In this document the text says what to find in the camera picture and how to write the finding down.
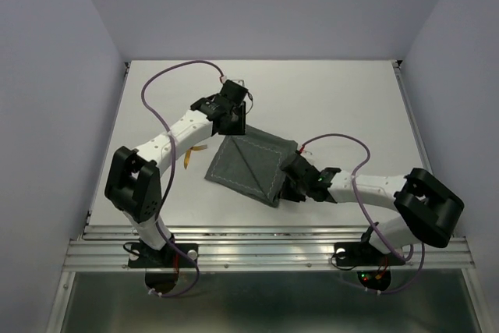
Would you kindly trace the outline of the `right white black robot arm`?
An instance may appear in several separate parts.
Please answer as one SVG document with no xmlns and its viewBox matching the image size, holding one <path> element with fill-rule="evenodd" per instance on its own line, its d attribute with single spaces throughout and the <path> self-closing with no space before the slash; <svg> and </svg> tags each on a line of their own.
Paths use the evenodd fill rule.
<svg viewBox="0 0 499 333">
<path fill-rule="evenodd" d="M 339 168 L 320 171 L 313 166 L 287 166 L 282 171 L 286 200 L 361 203 L 398 213 L 384 223 L 370 219 L 357 242 L 335 243 L 333 258 L 339 267 L 368 267 L 384 261 L 403 265 L 402 247 L 417 243 L 445 248 L 464 210 L 460 198 L 421 168 L 391 177 L 352 176 Z"/>
</svg>

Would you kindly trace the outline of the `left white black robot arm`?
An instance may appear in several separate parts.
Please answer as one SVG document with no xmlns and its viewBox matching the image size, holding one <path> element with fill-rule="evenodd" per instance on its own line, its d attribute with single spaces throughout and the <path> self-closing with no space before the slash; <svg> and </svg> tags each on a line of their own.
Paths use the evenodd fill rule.
<svg viewBox="0 0 499 333">
<path fill-rule="evenodd" d="M 105 197 L 130 221 L 140 238 L 140 250 L 130 252 L 159 267 L 172 266 L 183 252 L 165 227 L 160 211 L 172 187 L 161 188 L 161 177 L 175 177 L 176 161 L 215 134 L 246 133 L 246 90 L 202 97 L 173 125 L 155 138 L 129 149 L 122 146 L 111 160 Z"/>
</svg>

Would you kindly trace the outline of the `grey cloth napkin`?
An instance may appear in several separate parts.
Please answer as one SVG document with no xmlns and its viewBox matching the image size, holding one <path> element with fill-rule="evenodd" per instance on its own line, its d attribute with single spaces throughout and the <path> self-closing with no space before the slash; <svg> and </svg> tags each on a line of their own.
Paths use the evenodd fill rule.
<svg viewBox="0 0 499 333">
<path fill-rule="evenodd" d="M 245 134 L 223 139 L 205 179 L 276 208 L 285 183 L 281 163 L 297 147 L 294 140 L 246 126 Z"/>
</svg>

